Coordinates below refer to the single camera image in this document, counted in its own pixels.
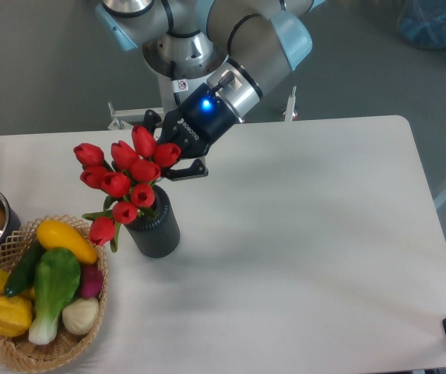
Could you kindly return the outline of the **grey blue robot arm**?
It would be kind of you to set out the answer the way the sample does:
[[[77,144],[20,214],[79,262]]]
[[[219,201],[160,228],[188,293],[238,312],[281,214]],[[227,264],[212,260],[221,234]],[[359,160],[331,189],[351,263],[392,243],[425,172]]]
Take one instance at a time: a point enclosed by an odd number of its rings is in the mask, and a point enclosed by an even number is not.
[[[311,52],[300,16],[314,1],[100,1],[98,18],[121,48],[139,49],[156,75],[162,111],[115,111],[116,122],[158,131],[175,143],[184,169],[207,175],[209,148]]]

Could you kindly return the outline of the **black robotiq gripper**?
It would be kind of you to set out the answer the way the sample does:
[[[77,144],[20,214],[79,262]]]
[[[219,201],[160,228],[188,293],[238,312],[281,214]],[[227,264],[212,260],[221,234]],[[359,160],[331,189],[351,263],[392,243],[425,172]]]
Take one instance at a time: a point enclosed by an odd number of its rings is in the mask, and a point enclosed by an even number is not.
[[[166,170],[164,177],[172,182],[209,175],[205,156],[209,148],[237,123],[237,116],[213,88],[203,83],[181,105],[168,112],[164,120],[148,109],[140,125],[151,135],[159,136],[161,144],[174,143],[181,148],[181,159],[193,159],[187,168]]]

